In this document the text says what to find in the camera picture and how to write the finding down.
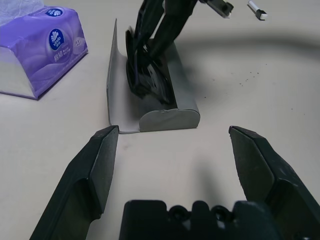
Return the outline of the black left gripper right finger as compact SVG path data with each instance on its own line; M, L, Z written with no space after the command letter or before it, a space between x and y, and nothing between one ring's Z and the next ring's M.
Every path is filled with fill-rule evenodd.
M263 202L286 240L320 238L320 206L266 138L239 126L229 135L237 175L248 201Z

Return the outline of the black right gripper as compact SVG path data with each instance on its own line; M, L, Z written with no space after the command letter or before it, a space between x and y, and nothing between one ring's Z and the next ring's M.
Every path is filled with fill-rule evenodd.
M161 56L181 33L197 2L197 0L144 0L138 11L134 31L134 53L137 54L143 49L164 14L149 51L151 58ZM231 3L224 0L200 0L200 2L208 5L223 18L229 18L234 9Z

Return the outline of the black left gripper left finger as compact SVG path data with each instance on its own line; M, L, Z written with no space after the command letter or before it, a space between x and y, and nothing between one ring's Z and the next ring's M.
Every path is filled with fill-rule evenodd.
M105 211L113 179L119 127L97 131L72 159L37 226L38 240L84 240Z

